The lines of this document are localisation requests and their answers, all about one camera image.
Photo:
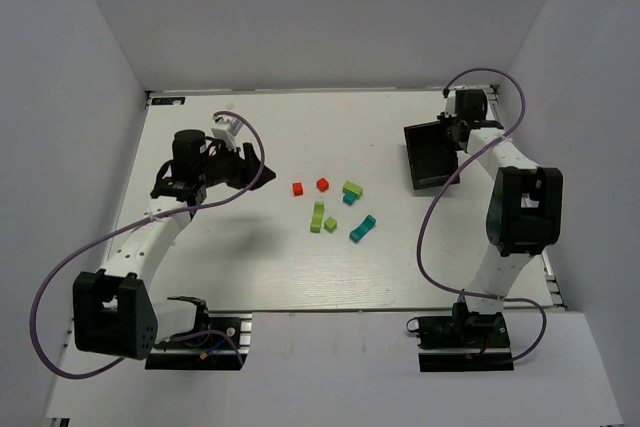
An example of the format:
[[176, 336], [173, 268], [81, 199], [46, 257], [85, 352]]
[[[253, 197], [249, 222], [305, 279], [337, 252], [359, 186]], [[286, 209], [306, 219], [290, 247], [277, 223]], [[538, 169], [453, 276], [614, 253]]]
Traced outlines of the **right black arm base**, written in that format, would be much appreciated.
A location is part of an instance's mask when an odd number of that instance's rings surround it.
[[501, 313], [480, 314], [456, 302], [447, 315], [416, 316], [406, 330], [418, 339], [422, 373], [512, 371], [510, 338]]

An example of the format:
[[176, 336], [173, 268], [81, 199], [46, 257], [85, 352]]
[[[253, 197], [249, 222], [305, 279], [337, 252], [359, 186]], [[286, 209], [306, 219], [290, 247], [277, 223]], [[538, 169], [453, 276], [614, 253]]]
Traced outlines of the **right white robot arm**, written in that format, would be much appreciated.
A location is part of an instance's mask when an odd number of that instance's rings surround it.
[[563, 175], [523, 154], [497, 121], [488, 118], [484, 91], [464, 89], [447, 96], [440, 117], [446, 145], [477, 160], [494, 181], [486, 215], [488, 247], [465, 301], [473, 314], [502, 311], [521, 271], [558, 241]]

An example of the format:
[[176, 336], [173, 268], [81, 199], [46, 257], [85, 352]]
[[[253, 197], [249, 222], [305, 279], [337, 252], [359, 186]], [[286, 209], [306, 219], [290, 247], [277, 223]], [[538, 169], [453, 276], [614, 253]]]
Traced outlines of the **teal arch block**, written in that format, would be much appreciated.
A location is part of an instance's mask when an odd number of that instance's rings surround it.
[[349, 233], [349, 238], [354, 243], [359, 243], [369, 231], [376, 226], [376, 218], [367, 215], [364, 220]]

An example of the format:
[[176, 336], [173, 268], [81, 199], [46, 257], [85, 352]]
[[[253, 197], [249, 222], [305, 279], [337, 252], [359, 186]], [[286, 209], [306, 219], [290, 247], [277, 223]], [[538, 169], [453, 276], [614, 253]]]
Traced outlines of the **left blue corner label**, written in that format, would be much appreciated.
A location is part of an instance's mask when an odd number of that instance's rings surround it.
[[183, 105], [186, 101], [185, 97], [154, 97], [151, 99], [151, 104], [171, 106], [171, 105]]

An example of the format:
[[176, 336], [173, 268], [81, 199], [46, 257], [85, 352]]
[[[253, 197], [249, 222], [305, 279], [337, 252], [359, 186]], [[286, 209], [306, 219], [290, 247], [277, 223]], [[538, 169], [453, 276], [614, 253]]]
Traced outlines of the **lime green arch block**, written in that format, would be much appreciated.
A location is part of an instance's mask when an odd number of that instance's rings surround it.
[[316, 201], [313, 206], [313, 212], [310, 222], [310, 231], [312, 233], [319, 233], [324, 218], [324, 203], [321, 201]]

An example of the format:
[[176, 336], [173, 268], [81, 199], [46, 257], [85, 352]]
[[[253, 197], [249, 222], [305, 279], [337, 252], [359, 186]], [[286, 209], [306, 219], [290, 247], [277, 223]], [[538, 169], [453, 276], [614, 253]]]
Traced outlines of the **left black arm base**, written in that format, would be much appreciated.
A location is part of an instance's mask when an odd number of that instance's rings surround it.
[[174, 296], [154, 304], [159, 332], [149, 371], [239, 371], [250, 350], [250, 313], [221, 313], [203, 299]]

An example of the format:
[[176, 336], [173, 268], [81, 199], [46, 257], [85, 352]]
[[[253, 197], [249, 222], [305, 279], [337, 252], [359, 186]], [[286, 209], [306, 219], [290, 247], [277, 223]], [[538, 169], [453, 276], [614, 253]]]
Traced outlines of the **black plastic bin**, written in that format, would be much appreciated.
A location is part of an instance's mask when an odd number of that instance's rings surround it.
[[404, 128], [409, 170], [414, 190], [443, 186], [458, 168], [458, 156], [439, 121]]

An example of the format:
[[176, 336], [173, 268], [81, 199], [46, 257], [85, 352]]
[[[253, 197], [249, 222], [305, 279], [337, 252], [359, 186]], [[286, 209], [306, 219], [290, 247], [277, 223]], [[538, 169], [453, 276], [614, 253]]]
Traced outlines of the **red cube block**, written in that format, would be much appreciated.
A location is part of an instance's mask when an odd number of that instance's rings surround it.
[[329, 182], [326, 178], [320, 178], [317, 180], [316, 186], [321, 192], [324, 192], [329, 189]]
[[303, 185], [299, 182], [292, 184], [292, 191], [295, 196], [301, 196], [304, 193]]

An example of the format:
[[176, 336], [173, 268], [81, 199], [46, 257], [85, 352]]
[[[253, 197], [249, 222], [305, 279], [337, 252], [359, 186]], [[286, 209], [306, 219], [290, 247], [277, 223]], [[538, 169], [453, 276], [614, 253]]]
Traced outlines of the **lime green rectangular block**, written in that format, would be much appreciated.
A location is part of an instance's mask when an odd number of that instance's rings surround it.
[[363, 188], [352, 181], [346, 181], [343, 184], [342, 191], [344, 193], [352, 192], [357, 198], [359, 198], [363, 193]]

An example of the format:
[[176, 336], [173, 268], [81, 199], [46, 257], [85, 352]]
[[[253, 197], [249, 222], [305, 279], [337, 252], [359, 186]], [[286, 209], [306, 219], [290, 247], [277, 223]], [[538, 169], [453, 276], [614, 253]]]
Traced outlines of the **lime green small cube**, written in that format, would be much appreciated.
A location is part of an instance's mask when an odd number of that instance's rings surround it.
[[324, 222], [324, 228], [329, 231], [329, 232], [333, 232], [337, 227], [337, 221], [333, 218], [333, 217], [329, 217], [326, 219], [326, 221]]

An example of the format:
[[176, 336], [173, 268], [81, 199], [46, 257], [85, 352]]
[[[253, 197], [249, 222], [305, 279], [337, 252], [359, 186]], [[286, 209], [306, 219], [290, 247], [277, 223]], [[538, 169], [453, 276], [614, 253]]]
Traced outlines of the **teal small cube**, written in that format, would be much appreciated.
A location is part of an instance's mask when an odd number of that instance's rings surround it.
[[352, 205], [356, 200], [356, 195], [353, 192], [347, 192], [343, 196], [343, 202]]

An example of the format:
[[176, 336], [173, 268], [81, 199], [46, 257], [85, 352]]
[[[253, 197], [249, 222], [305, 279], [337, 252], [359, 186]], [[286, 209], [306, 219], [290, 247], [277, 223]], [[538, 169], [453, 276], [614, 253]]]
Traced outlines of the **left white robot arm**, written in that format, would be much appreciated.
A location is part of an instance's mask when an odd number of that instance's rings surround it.
[[182, 295], [152, 302], [152, 280], [209, 188], [225, 184], [255, 190], [275, 177], [250, 143], [235, 147], [194, 129], [175, 133], [172, 157], [159, 169], [150, 193], [145, 225], [134, 228], [97, 271], [82, 272], [73, 283], [76, 347], [143, 360], [160, 342], [206, 336], [205, 301]]

